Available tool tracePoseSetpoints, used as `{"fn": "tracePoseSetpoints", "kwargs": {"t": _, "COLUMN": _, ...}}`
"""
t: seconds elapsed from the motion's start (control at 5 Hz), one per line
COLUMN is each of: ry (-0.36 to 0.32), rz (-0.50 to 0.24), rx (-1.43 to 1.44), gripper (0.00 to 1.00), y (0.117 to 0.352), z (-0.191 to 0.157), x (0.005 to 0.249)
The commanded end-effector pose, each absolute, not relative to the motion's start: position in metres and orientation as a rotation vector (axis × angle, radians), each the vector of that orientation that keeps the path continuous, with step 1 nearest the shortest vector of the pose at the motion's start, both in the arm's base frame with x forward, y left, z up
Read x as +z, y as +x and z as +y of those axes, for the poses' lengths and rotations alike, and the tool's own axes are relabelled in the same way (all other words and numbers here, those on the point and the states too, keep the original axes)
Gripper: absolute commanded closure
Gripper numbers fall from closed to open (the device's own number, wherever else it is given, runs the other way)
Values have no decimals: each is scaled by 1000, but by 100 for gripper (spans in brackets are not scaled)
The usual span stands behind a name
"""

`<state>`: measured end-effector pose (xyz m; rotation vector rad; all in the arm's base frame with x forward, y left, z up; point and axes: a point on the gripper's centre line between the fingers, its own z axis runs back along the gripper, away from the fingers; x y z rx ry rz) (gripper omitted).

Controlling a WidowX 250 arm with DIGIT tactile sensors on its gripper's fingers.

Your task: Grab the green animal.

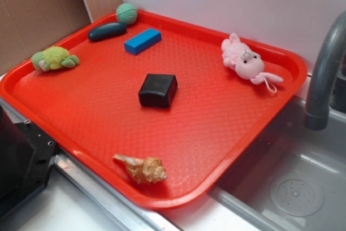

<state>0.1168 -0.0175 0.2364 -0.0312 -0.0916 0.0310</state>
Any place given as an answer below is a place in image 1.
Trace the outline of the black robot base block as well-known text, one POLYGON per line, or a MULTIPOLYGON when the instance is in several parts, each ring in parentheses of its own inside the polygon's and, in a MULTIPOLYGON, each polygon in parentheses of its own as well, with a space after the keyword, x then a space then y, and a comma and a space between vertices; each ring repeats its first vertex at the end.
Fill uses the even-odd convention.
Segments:
POLYGON ((14 123, 1 108, 1 220, 47 187, 56 150, 39 126, 14 123))

